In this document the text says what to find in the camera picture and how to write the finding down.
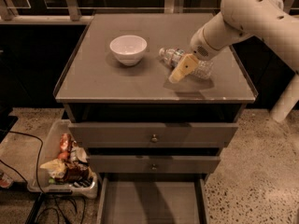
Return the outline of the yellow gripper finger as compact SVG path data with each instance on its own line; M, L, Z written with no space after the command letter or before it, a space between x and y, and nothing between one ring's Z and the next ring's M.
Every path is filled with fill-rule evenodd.
M196 69L198 66L199 60L193 54L184 54L180 58L173 61L175 65L169 81L171 83L178 83L188 74Z

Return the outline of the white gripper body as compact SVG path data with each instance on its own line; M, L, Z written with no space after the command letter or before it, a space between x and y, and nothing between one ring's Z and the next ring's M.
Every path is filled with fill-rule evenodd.
M200 28L190 42L192 53L202 61L209 61L221 52L222 36L218 30Z

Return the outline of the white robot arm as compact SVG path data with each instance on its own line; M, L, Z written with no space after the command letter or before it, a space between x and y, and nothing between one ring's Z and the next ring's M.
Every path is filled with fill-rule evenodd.
M252 36L299 72L299 20L284 12L282 0L221 0L221 11L192 36L192 51L178 57L169 81L180 82L199 63Z

